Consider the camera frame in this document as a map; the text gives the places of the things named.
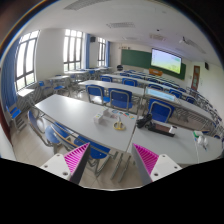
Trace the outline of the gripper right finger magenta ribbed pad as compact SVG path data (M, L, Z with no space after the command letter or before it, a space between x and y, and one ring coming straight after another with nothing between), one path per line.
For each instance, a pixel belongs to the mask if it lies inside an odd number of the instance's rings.
M135 143L132 144L131 152L144 185L181 170L181 167L166 154L157 155Z

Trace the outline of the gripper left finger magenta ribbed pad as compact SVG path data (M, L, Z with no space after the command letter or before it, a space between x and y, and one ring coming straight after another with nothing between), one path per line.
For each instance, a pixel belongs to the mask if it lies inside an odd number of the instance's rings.
M79 184L90 155L90 144L86 143L62 155L55 154L41 168L74 184Z

